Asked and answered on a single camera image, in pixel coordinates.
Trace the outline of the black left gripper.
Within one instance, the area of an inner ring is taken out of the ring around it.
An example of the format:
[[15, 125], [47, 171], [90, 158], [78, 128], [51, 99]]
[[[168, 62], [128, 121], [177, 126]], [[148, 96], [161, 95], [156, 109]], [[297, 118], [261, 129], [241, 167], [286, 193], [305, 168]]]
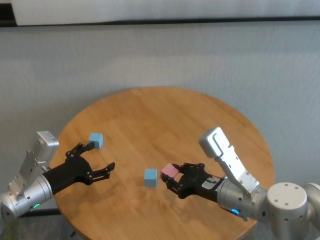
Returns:
[[51, 187], [53, 195], [74, 183], [80, 182], [91, 185], [94, 182], [110, 178], [110, 174], [116, 166], [115, 162], [102, 169], [92, 171], [90, 164], [81, 157], [82, 153], [91, 151], [94, 148], [94, 142], [89, 142], [88, 144], [79, 142], [74, 148], [65, 153], [66, 160], [63, 164], [43, 174]]

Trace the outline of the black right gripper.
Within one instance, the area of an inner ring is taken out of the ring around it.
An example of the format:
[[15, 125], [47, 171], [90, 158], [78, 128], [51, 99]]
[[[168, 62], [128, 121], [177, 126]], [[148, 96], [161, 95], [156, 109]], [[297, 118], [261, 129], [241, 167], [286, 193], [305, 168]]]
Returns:
[[203, 163], [184, 163], [182, 165], [172, 164], [179, 173], [183, 174], [179, 181], [162, 173], [161, 180], [166, 184], [168, 190], [172, 191], [180, 199], [196, 195], [212, 202], [218, 202], [218, 190], [225, 180], [222, 177], [205, 172]]

